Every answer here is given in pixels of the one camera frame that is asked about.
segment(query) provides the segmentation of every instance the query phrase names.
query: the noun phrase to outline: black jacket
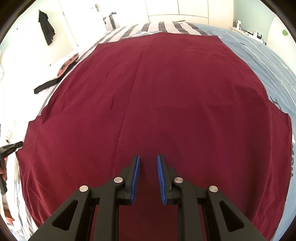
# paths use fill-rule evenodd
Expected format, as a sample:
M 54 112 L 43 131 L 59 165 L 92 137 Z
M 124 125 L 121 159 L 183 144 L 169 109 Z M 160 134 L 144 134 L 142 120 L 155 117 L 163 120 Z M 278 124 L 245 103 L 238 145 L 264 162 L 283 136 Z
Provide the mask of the black jacket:
M 41 29 L 43 31 L 45 40 L 47 42 L 47 45 L 50 45 L 52 43 L 52 40 L 54 38 L 55 32 L 54 28 L 50 25 L 48 21 L 48 16 L 46 13 L 39 10 L 39 20 L 38 22 L 41 25 Z

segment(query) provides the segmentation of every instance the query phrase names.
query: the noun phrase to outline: white cabinet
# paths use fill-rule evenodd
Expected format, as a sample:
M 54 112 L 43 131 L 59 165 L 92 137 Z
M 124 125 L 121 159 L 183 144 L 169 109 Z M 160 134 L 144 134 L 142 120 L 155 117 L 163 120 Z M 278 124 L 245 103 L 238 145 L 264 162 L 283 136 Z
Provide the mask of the white cabinet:
M 144 0 L 116 0 L 115 7 L 120 27 L 149 22 Z
M 149 17 L 150 22 L 165 22 L 165 21 L 182 21 L 185 20 L 186 22 L 190 23 L 202 23 L 207 24 L 208 19 L 203 17 L 197 16 L 188 16 L 188 15 L 156 15 Z
M 231 30 L 233 24 L 233 0 L 208 0 L 209 25 Z
M 178 0 L 178 3 L 180 14 L 208 17 L 207 0 Z
M 177 0 L 146 0 L 149 16 L 164 14 L 179 14 Z

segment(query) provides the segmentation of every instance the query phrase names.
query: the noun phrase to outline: bed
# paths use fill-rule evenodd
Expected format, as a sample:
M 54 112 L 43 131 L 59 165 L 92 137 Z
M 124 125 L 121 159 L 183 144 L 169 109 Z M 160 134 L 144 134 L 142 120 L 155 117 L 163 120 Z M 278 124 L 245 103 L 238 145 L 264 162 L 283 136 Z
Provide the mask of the bed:
M 293 82 L 296 79 L 295 74 L 274 52 L 272 52 L 264 44 L 231 31 L 210 27 L 203 24 L 187 22 L 152 22 L 127 26 L 107 32 L 94 45 L 89 46 L 84 50 L 79 50 L 79 62 L 82 62 L 84 59 L 86 59 L 87 56 L 90 55 L 95 49 L 97 44 L 115 42 L 125 38 L 156 34 L 159 32 L 219 36 L 221 41 L 226 44 L 246 64 L 248 64 L 248 66 L 258 76 L 266 88 L 270 100 L 275 104 L 275 106 L 277 106 L 283 112 L 289 114 L 292 120 L 292 128 L 294 133 L 296 130 L 296 89 Z M 20 128 L 16 130 L 17 135 L 14 135 L 12 140 L 13 142 L 24 140 L 28 121 L 33 120 L 36 115 L 41 113 L 42 109 L 49 102 L 50 97 L 62 82 L 63 81 L 61 81 L 58 85 L 52 86 L 51 88 L 46 89 L 32 97 L 32 100 L 38 104 L 35 105 L 34 110 L 31 112 L 30 116 L 26 118 L 27 120 L 24 121 L 22 125 L 19 125 Z M 22 196 L 19 166 L 15 155 L 9 156 L 7 169 L 8 205 L 10 209 L 19 211 L 18 213 L 12 213 L 12 216 L 17 222 L 20 223 L 22 232 L 28 239 L 37 229 L 37 226 L 34 224 L 34 221 L 32 220 L 25 206 L 25 201 Z M 275 241 L 278 241 L 281 238 L 296 215 L 296 204 L 293 201 L 296 196 L 295 187 L 295 177 L 293 176 L 292 172 L 285 210 L 274 236 Z

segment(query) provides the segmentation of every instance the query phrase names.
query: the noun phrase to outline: metal screw cap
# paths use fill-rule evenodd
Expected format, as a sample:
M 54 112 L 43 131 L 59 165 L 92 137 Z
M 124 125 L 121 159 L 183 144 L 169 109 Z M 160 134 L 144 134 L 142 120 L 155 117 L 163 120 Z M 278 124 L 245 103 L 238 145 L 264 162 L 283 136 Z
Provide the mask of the metal screw cap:
M 88 189 L 89 189 L 88 186 L 83 185 L 83 186 L 81 186 L 81 187 L 79 188 L 79 191 L 80 191 L 80 192 L 86 192 Z
M 210 186 L 210 187 L 209 187 L 209 190 L 210 190 L 211 192 L 217 192 L 217 191 L 218 191 L 218 188 L 217 188 L 216 186 Z
M 123 178 L 122 177 L 116 177 L 114 178 L 114 182 L 115 183 L 121 183 L 123 181 Z
M 175 181 L 175 183 L 182 183 L 182 182 L 183 182 L 183 178 L 181 178 L 181 177 L 176 177 L 176 178 L 174 179 L 174 181 Z

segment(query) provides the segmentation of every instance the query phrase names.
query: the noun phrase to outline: person's hand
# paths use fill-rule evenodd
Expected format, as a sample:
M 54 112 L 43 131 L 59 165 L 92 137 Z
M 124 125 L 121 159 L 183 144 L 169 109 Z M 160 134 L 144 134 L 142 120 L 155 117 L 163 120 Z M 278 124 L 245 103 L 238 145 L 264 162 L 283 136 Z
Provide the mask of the person's hand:
M 7 162 L 7 157 L 4 158 L 5 160 L 5 166 L 0 167 L 0 174 L 2 174 L 3 180 L 6 182 L 7 181 L 7 172 L 6 172 L 6 162 Z

